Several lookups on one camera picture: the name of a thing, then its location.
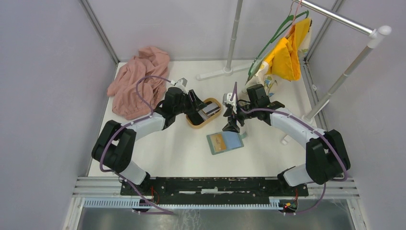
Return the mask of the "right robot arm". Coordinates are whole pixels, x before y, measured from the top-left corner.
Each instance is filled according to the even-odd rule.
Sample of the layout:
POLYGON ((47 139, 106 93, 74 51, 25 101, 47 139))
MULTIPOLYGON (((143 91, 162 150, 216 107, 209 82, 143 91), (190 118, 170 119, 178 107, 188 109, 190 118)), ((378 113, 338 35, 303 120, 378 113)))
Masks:
POLYGON ((249 100, 243 104, 240 104, 236 90, 224 94, 227 124, 223 131, 238 133, 247 119, 256 118, 283 131, 305 149, 304 164, 278 174, 276 188, 281 195, 290 195, 300 184, 323 185, 330 180, 339 181, 339 175, 343 175, 342 181, 347 179, 350 160, 338 131, 325 131, 310 126, 293 115, 282 103, 271 102, 261 84, 248 87, 247 92, 249 100))

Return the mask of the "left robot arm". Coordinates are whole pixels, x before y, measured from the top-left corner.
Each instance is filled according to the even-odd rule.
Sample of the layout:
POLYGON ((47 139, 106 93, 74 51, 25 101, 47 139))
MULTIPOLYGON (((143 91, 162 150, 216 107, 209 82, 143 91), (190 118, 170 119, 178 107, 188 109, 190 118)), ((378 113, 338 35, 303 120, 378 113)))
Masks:
POLYGON ((132 189, 138 195, 145 195, 150 190, 150 175, 132 161, 135 142, 168 128, 175 122, 177 115, 191 115, 206 106, 194 90, 184 92, 180 88, 170 87, 151 116, 125 125, 114 120, 108 121, 92 149, 91 156, 99 162, 99 166, 105 166, 132 182, 132 189))

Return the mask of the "yellow oval card tray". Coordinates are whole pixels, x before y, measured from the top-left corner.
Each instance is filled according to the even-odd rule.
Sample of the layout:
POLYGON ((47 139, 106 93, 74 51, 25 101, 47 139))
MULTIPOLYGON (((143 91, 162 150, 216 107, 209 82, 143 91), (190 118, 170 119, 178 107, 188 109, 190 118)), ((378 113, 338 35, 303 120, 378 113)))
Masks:
POLYGON ((190 125, 190 127, 194 128, 194 129, 202 128, 203 126, 207 125, 209 122, 213 121, 215 118, 217 118, 217 117, 221 114, 221 112, 222 112, 222 105, 221 105, 215 98, 207 98, 206 100, 204 100, 204 103, 207 103, 207 102, 209 102, 209 101, 212 101, 212 102, 215 102, 216 104, 218 104, 218 105, 221 107, 221 110, 219 110, 219 111, 218 111, 215 115, 213 115, 212 117, 207 117, 201 110, 198 111, 198 113, 205 119, 205 121, 204 121, 202 124, 198 125, 198 126, 193 126, 193 125, 190 123, 190 121, 189 121, 189 119, 188 119, 188 117, 187 117, 187 115, 186 115, 186 120, 187 120, 188 124, 190 125))

